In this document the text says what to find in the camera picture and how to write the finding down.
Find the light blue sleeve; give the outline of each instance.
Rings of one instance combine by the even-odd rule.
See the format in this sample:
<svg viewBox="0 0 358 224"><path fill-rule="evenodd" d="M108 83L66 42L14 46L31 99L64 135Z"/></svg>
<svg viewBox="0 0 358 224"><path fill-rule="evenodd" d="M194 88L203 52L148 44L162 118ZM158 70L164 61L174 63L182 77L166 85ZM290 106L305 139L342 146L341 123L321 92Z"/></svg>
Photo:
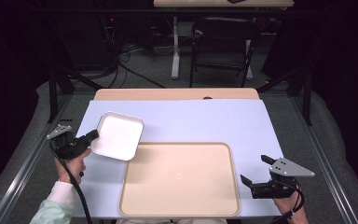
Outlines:
<svg viewBox="0 0 358 224"><path fill-rule="evenodd" d="M70 204L44 200L31 220L32 224L69 224L75 208Z"/></svg>

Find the white desk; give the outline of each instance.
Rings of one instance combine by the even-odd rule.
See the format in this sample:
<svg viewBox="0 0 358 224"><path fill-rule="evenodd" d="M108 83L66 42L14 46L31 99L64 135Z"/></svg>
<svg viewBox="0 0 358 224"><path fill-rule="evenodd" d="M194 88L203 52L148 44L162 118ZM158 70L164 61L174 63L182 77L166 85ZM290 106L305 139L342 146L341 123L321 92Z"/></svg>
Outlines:
<svg viewBox="0 0 358 224"><path fill-rule="evenodd" d="M95 129L101 115L110 110L144 121L141 142L227 143L232 150L241 201L237 217L280 214L271 199L253 199L250 190L239 178L242 174L255 183L267 182L270 178L269 165L260 160L260 155L282 157L267 110L264 103L257 100L255 90L153 89L100 92L101 94L95 97L96 100L90 102L78 135ZM204 96L211 96L213 100L191 100L202 99ZM80 187L85 194L91 216L129 218L122 216L118 209L127 163L94 153L86 158L85 163L87 170ZM77 199L75 217L83 216L83 208Z"/></svg>
<svg viewBox="0 0 358 224"><path fill-rule="evenodd" d="M227 0L154 0L154 7L292 7L293 0L246 0L231 4ZM178 47L178 20L173 18L173 61L172 79L179 78L180 50ZM253 78L249 68L247 78Z"/></svg>

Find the human hand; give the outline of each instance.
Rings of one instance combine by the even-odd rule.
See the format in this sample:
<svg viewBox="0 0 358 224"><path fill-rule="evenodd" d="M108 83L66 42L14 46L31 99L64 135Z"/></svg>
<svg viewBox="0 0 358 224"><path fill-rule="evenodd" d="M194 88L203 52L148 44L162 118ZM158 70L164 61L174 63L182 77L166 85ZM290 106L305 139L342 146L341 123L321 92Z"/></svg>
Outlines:
<svg viewBox="0 0 358 224"><path fill-rule="evenodd" d="M298 192L295 191L289 198L273 199L273 201L278 207L278 210L283 215L289 211L292 211L295 205L299 205L300 202L297 201L298 196ZM304 206L296 211L291 219L287 219L287 221L291 224L308 224L309 222L305 214Z"/></svg>
<svg viewBox="0 0 358 224"><path fill-rule="evenodd" d="M91 149L87 148L86 151L84 151L78 157L71 160L65 160L66 166L68 167L71 174L74 176L77 184L80 184L81 182L80 172L86 170L86 165L84 164L83 159L86 158L90 153ZM55 159L55 164L57 167L57 173L60 181L71 184L71 178L69 177L63 166L60 164L60 162L57 161L57 159Z"/></svg>

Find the plastic tray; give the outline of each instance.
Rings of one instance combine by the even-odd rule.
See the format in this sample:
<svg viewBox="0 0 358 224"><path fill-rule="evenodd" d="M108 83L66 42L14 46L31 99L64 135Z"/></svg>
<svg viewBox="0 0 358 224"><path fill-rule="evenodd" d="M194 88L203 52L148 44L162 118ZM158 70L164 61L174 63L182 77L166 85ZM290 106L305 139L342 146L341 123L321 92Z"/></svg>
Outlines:
<svg viewBox="0 0 358 224"><path fill-rule="evenodd" d="M224 143L142 143L129 161L120 213L131 217L234 217L240 210Z"/></svg>
<svg viewBox="0 0 358 224"><path fill-rule="evenodd" d="M114 112L105 113L98 123L99 137L91 142L96 154L129 161L135 156L144 123L141 119Z"/></svg>

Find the sleeve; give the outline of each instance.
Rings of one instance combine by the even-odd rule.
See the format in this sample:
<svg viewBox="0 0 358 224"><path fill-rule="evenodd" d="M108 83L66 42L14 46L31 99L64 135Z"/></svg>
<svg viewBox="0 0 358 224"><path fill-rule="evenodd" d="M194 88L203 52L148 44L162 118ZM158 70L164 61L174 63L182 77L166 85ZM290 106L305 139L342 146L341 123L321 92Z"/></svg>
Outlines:
<svg viewBox="0 0 358 224"><path fill-rule="evenodd" d="M57 181L49 196L40 204L39 210L31 223L70 223L75 210L74 199L74 186Z"/></svg>

